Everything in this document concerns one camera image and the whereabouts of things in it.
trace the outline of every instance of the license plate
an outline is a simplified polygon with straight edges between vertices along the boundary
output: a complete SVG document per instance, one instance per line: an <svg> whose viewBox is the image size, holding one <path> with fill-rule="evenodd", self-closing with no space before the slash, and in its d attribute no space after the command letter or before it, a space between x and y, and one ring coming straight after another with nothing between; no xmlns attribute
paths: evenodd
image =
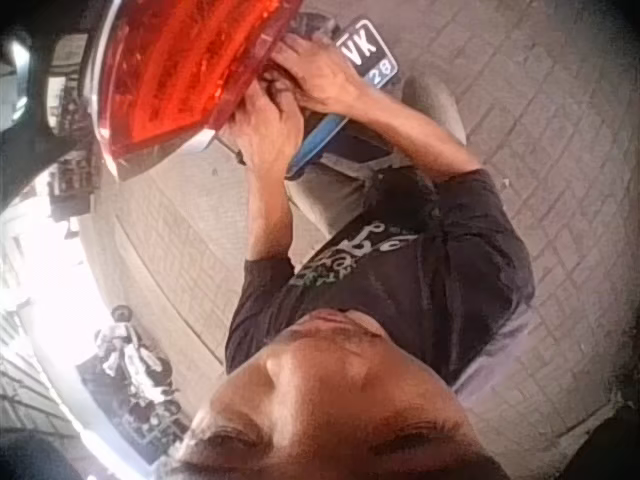
<svg viewBox="0 0 640 480"><path fill-rule="evenodd" d="M369 19L353 22L336 45L358 74L375 87L382 87L398 73L398 63Z"/></svg>

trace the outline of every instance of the forearm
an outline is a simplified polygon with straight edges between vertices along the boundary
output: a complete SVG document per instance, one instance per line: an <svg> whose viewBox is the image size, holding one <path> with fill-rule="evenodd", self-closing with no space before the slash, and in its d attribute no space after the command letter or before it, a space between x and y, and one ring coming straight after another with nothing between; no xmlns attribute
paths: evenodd
<svg viewBox="0 0 640 480"><path fill-rule="evenodd" d="M402 150L434 182L477 170L479 161L426 115L370 87L345 112Z"/></svg>
<svg viewBox="0 0 640 480"><path fill-rule="evenodd" d="M293 242L293 217L284 180L258 180L249 185L249 251L247 260L286 258Z"/></svg>

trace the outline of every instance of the red lens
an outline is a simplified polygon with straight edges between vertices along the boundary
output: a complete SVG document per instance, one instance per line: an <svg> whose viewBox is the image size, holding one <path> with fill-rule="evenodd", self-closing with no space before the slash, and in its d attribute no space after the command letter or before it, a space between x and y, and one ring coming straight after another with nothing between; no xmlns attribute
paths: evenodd
<svg viewBox="0 0 640 480"><path fill-rule="evenodd" d="M126 0L105 50L98 136L113 158L224 125L301 0Z"/></svg>

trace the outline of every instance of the hand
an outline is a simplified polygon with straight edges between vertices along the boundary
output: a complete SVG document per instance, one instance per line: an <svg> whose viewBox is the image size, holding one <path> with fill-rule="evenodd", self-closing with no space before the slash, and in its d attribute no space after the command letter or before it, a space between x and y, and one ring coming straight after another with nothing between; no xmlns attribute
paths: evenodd
<svg viewBox="0 0 640 480"><path fill-rule="evenodd" d="M308 41L287 34L276 45L271 58L298 83L300 88L295 91L298 103L317 112L350 116L358 95L367 88L327 37L317 35Z"/></svg>
<svg viewBox="0 0 640 480"><path fill-rule="evenodd" d="M271 95L253 81L229 123L249 172L257 181L283 181L302 143L304 123L291 87L275 81Z"/></svg>

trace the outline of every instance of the man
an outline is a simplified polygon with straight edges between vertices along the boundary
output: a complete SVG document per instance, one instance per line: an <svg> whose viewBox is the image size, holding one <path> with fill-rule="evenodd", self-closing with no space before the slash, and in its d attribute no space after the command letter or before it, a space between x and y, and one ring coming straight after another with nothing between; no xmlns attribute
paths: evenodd
<svg viewBox="0 0 640 480"><path fill-rule="evenodd" d="M460 400L508 361L533 280L453 103L426 102L440 117L449 105L458 140L367 86L326 42L288 35L273 60L295 86L254 83L231 124L248 167L249 251L229 376L171 478L506 478ZM361 181L325 162L287 185L298 105L364 124L412 168ZM287 189L331 236L298 273Z"/></svg>

